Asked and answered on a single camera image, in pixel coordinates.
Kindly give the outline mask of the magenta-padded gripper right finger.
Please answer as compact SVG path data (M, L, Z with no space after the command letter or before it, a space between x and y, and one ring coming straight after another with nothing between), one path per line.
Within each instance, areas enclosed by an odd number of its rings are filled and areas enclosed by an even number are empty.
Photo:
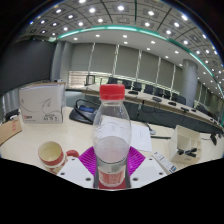
M135 148L130 148L125 177L127 188L140 188L165 176L165 171L153 157L145 157Z

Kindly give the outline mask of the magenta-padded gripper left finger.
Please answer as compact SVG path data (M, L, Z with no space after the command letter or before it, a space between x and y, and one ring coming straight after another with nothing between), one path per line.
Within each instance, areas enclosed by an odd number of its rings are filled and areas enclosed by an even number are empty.
M99 179L94 149L90 147L78 158L69 159L58 176L84 188L97 188Z

